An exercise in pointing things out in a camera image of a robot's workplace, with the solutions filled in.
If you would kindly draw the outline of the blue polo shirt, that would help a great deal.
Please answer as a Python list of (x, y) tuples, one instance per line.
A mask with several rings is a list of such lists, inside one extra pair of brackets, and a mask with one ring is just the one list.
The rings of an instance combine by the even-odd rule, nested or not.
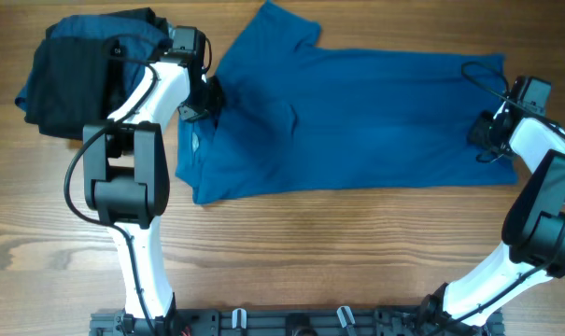
[(264, 3), (216, 71), (216, 118), (178, 125), (177, 176), (195, 203), (311, 189), (505, 185), (467, 134), (499, 107), (500, 54), (323, 49), (320, 27)]

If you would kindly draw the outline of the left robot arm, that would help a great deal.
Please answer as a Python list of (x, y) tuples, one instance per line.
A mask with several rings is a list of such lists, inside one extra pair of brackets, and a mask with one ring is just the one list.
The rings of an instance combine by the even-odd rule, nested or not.
[(118, 250), (124, 308), (93, 315), (92, 335), (183, 335), (182, 317), (163, 264), (160, 227), (169, 200), (162, 134), (174, 113), (192, 123), (218, 114), (223, 93), (208, 77), (211, 44), (195, 27), (178, 26), (144, 61), (141, 83), (107, 119), (83, 129), (85, 201), (94, 223), (107, 228)]

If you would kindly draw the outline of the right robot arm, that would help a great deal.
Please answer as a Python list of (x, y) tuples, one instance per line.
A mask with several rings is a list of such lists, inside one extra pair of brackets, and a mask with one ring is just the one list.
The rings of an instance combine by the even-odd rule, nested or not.
[(471, 135), (496, 157), (520, 158), (530, 178), (509, 210), (497, 248), (420, 304), (420, 335), (488, 335), (489, 319), (527, 289), (565, 276), (565, 131), (545, 115), (552, 89), (520, 76)]

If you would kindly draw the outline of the navy blue folded garment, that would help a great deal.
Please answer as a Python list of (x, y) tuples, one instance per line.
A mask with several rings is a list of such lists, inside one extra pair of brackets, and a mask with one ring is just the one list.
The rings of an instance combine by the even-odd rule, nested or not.
[(134, 37), (120, 37), (130, 58), (147, 59), (153, 47), (138, 39), (145, 37), (153, 44), (169, 37), (172, 25), (166, 18), (157, 17), (149, 8), (139, 8), (102, 15), (73, 15), (61, 19), (46, 29), (46, 38), (80, 37), (105, 40), (114, 35), (130, 34)]

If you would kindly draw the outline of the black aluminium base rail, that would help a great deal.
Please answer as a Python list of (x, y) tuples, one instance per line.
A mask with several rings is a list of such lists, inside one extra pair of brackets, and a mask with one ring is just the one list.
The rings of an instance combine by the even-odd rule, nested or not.
[[(428, 335), (437, 327), (425, 323), (417, 327), (415, 306), (381, 306), (376, 309), (352, 309), (352, 317), (341, 317), (335, 310), (247, 311), (238, 308), (221, 312), (208, 309), (180, 309), (173, 318), (157, 317), (152, 321), (159, 335)], [(136, 318), (124, 311), (92, 314), (89, 335), (154, 335), (144, 317)], [(464, 335), (504, 336), (505, 326), (500, 310), (493, 313), (483, 327), (473, 327)]]

